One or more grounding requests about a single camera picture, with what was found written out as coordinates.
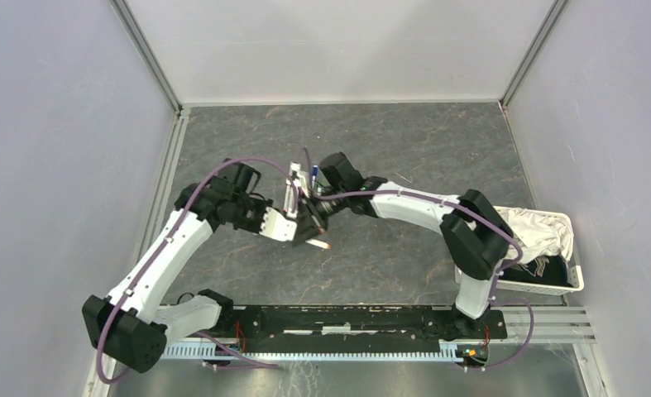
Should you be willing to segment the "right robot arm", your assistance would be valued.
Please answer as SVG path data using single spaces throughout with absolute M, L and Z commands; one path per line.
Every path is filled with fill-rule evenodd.
M 514 233 L 481 192 L 462 195 L 431 194 L 405 188 L 387 178 L 363 176 L 347 156 L 334 153 L 319 165 L 307 164 L 298 175 L 316 231 L 347 208 L 371 218 L 392 219 L 428 229 L 442 238 L 456 268 L 461 271 L 452 327 L 462 337 L 476 336 L 486 325 L 500 268 Z

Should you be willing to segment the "orange capped white marker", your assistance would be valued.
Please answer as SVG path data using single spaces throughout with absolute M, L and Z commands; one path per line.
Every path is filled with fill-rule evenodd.
M 306 241 L 307 244 L 311 246 L 315 246 L 317 248 L 323 249 L 323 250 L 329 250 L 331 248 L 331 245 L 327 242 L 323 242 L 317 239 L 308 239 Z

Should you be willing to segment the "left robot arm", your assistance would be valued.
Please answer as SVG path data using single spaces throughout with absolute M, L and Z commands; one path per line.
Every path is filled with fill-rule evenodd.
M 150 370 L 165 349 L 202 331 L 228 335 L 234 315 L 227 299 L 198 294 L 163 309 L 160 304 L 191 256 L 224 224 L 278 242 L 292 242 L 299 199 L 307 195 L 311 168 L 293 163 L 278 170 L 286 178 L 285 207 L 258 198 L 253 189 L 261 173 L 250 157 L 226 159 L 198 183 L 187 187 L 175 203 L 164 229 L 135 267 L 104 297 L 90 296 L 82 315 L 96 350 L 98 377 L 108 356 L 138 373 Z

